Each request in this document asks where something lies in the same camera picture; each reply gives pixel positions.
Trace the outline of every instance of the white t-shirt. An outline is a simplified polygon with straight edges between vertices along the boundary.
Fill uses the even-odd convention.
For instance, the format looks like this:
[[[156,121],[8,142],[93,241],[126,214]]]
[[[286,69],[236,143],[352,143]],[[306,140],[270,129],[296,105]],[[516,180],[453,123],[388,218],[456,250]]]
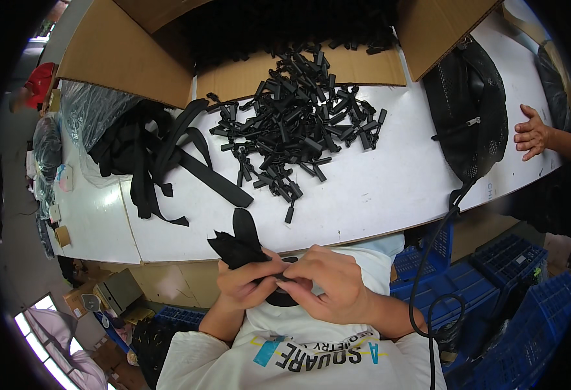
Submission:
[[[393,256],[362,248],[333,250],[354,256],[366,287],[389,295]],[[312,291],[322,292],[317,286]],[[157,390],[430,388],[428,339],[416,333],[396,343],[379,340],[371,326],[326,323],[300,306],[263,303],[246,314],[231,348],[201,332],[175,334]],[[436,388],[445,390],[434,346]]]

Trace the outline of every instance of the black cord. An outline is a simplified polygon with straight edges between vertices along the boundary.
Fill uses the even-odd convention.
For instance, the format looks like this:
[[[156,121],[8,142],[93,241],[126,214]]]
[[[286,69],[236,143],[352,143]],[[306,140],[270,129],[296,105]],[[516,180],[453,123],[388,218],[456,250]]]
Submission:
[[[411,321],[411,326],[413,327],[413,330],[416,333],[418,333],[420,336],[426,337],[428,339],[428,350],[429,350],[430,358],[431,358],[431,390],[435,390],[435,350],[433,349],[433,339],[435,338],[435,336],[443,336],[443,335],[449,333],[450,331],[452,331],[454,329],[455,326],[457,326],[460,323],[461,317],[463,317],[463,314],[465,313],[465,300],[462,297],[458,296],[457,294],[451,294],[451,293],[443,294],[443,295],[437,297],[437,299],[434,300],[433,303],[431,303],[431,306],[428,308],[428,316],[427,316],[427,318],[428,318],[428,321],[427,321],[428,333],[422,332],[419,329],[418,325],[415,323],[415,319],[413,316],[413,304],[415,302],[415,295],[418,291],[418,284],[420,283],[420,277],[422,276],[422,271],[424,270],[424,264],[426,262],[426,259],[428,258],[428,254],[430,253],[431,249],[433,248],[433,243],[435,242],[435,239],[437,239],[437,236],[439,235],[439,233],[441,232],[441,230],[443,229],[445,224],[448,221],[450,221],[450,219],[452,219],[454,214],[459,214],[459,212],[461,211],[461,209],[458,207],[458,204],[461,202],[463,197],[467,194],[469,188],[471,188],[471,185],[473,185],[473,183],[462,188],[461,195],[453,203],[453,205],[450,208],[450,211],[448,211],[448,213],[446,213],[446,215],[443,217],[443,219],[439,223],[439,226],[437,227],[437,230],[435,231],[435,234],[431,237],[430,242],[426,246],[426,251],[424,252],[424,257],[422,257],[422,261],[420,262],[420,267],[418,268],[418,272],[415,274],[415,278],[413,280],[413,289],[411,291],[411,298],[409,299],[409,320]],[[433,307],[435,307],[435,305],[438,302],[440,302],[441,300],[443,300],[445,298],[454,298],[455,300],[459,301],[459,303],[461,304],[461,313],[459,314],[459,318],[456,320],[455,324],[452,325],[449,329],[447,329],[444,332],[435,332],[433,334],[432,325],[431,325],[432,318],[433,318]]]

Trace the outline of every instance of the person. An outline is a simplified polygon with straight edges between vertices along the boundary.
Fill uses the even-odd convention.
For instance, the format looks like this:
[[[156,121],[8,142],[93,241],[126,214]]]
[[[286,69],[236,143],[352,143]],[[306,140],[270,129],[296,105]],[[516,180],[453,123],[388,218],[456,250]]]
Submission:
[[[514,128],[515,148],[526,152],[522,160],[526,162],[551,149],[563,157],[563,164],[526,187],[494,200],[488,207],[526,221],[541,233],[571,237],[571,133],[547,126],[529,105],[519,107],[529,119]]]
[[[10,92],[8,99],[10,112],[18,112],[23,106],[27,106],[38,110],[41,117],[44,116],[51,90],[58,86],[57,71],[58,65],[53,62],[46,62],[36,67],[23,87]]]
[[[289,264],[263,251],[271,261],[235,270],[219,261],[220,296],[199,331],[172,338],[157,390],[430,388],[428,339],[414,332],[408,305],[389,296],[393,257],[314,245]],[[279,273],[291,280],[272,276]],[[266,303],[277,289],[299,305]],[[427,332],[416,308],[414,319]],[[433,344],[435,384],[443,390]]]
[[[571,133],[546,126],[537,110],[529,105],[520,104],[519,107],[529,118],[528,122],[515,125],[517,134],[513,137],[517,150],[527,151],[522,160],[528,161],[545,149],[551,149],[571,161]]]

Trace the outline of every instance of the person's hand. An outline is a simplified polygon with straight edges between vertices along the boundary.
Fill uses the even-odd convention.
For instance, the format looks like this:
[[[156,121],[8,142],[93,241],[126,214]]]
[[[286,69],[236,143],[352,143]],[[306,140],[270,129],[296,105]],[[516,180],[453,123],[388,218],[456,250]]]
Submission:
[[[275,273],[281,273],[290,264],[281,260],[281,257],[265,248],[265,254],[272,257],[271,261],[263,263],[249,263],[238,269],[229,269],[228,265],[219,260],[219,275],[216,283],[220,288],[219,300],[226,301],[229,309],[250,309],[266,300],[276,289]],[[259,284],[253,280],[265,277]]]
[[[334,324],[368,323],[374,293],[363,285],[354,257],[313,245],[283,276],[313,280],[324,290],[316,296],[299,279],[277,281],[313,318]]]
[[[517,150],[528,153],[522,157],[523,161],[528,161],[543,150],[547,149],[548,139],[552,132],[552,128],[543,124],[537,110],[529,105],[519,105],[523,113],[530,118],[528,122],[518,123],[515,125],[517,134],[513,140],[517,144]]]

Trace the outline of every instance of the white table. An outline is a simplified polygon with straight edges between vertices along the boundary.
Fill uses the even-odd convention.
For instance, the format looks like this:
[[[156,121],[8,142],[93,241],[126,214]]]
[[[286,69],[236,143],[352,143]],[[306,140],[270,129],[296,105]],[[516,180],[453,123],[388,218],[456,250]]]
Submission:
[[[140,264],[121,186],[117,183],[97,188],[86,181],[79,168],[78,149],[64,128],[61,139],[63,162],[73,168],[73,191],[63,192],[56,183],[55,194],[59,224],[66,225],[71,243],[60,248],[53,230],[47,227],[54,253],[84,260]]]
[[[526,120],[520,103],[537,109],[544,123],[551,124],[551,119],[533,54],[504,35],[503,24],[498,15],[491,15],[473,36],[504,81],[509,140],[504,159],[469,191],[461,202],[462,210],[516,191],[561,165],[558,154],[549,150],[528,162],[522,162],[523,153],[515,150],[513,127]],[[291,224],[283,222],[288,208],[284,199],[274,197],[265,187],[255,190],[251,182],[244,182],[243,189],[255,199],[248,210],[264,246],[286,252],[315,243],[360,240],[430,222],[447,212],[449,194],[460,188],[461,182],[447,165],[439,143],[431,140],[435,128],[422,83],[361,87],[357,97],[377,111],[388,111],[377,149],[364,152],[359,140],[349,149],[342,144],[333,161],[321,167],[327,176],[324,183],[294,167],[293,178],[305,195],[296,201]],[[238,120],[250,116],[252,110],[239,113]],[[227,140],[208,133],[219,120],[218,113],[202,113],[192,125],[201,129],[207,140],[214,170],[235,183],[239,165],[230,152],[220,152],[220,145]],[[64,161],[73,161],[69,164],[75,173],[74,190],[56,192],[62,224],[67,224],[71,235],[71,245],[63,248],[67,256],[120,263],[217,257],[207,238],[214,237],[214,230],[232,232],[234,206],[187,170],[178,167],[169,172],[166,179],[173,185],[173,198],[164,197],[158,188],[156,192],[162,214],[169,219],[185,215],[190,226],[173,225],[156,216],[143,220],[131,203],[131,183],[98,189],[80,179],[76,150],[71,152],[72,145],[67,148],[67,144],[68,138]],[[202,161],[194,146],[184,149]],[[261,157],[252,155],[252,162],[258,167]]]

